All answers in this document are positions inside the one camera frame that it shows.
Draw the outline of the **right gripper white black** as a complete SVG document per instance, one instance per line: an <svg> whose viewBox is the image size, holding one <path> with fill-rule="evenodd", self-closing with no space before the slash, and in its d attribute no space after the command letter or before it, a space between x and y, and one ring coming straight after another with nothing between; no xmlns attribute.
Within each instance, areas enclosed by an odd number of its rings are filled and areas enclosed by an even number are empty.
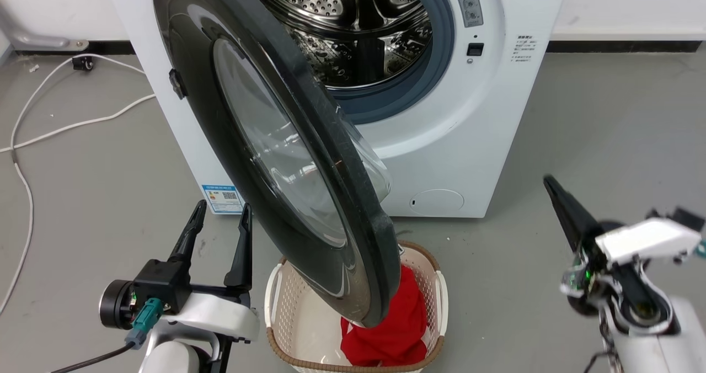
<svg viewBox="0 0 706 373"><path fill-rule="evenodd" d="M620 307L661 307L646 278L645 267L658 258L690 257L703 240L704 217L677 207L662 216L656 211L641 222L598 222L552 175L543 184L555 215L574 254L560 290L581 303L600 298Z"/></svg>

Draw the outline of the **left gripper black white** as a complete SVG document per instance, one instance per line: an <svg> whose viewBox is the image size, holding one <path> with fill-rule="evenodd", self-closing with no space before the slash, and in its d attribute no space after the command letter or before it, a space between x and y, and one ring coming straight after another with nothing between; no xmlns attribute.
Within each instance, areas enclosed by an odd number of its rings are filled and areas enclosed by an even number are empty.
<svg viewBox="0 0 706 373"><path fill-rule="evenodd" d="M253 281L253 214L244 205L238 226L237 249L222 286L191 284L192 252L197 235L204 227L207 202L197 202L179 235L168 262L149 260L133 281L138 302L161 300L167 308L167 321L176 321L234 340L258 339L260 319L250 308Z"/></svg>

